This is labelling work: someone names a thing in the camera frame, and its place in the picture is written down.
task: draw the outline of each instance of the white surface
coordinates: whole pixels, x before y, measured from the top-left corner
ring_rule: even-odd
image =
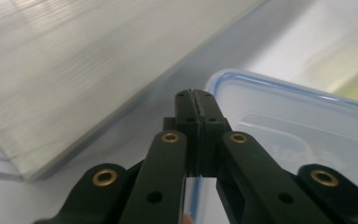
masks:
[[[259,2],[0,3],[0,148],[33,177]]]
[[[162,79],[141,103],[54,176],[34,183],[0,181],[0,223],[32,223],[41,217],[52,217],[71,187],[91,166],[117,162],[130,167],[141,160],[153,135],[161,130],[162,118],[173,115],[173,96],[188,88],[202,89],[208,77],[218,70],[235,67],[285,80],[300,76],[306,67],[305,55],[321,48],[318,46],[325,44],[324,39],[330,35],[345,37],[345,32],[334,23],[320,27],[318,22],[312,22],[321,17],[329,21],[329,10],[336,8],[358,18],[358,1],[267,2],[188,58],[170,77]],[[319,16],[301,16],[312,11]],[[310,26],[299,32],[296,29],[301,24]],[[346,29],[356,26],[351,23]],[[313,36],[304,35],[308,30]],[[204,187],[206,197],[200,206],[205,205],[207,210],[199,215],[198,222],[227,223],[214,186]]]

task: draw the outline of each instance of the blue container lid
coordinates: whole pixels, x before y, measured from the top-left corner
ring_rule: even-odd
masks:
[[[213,76],[207,91],[234,131],[249,133],[296,174],[319,163],[358,186],[358,103],[238,70]]]

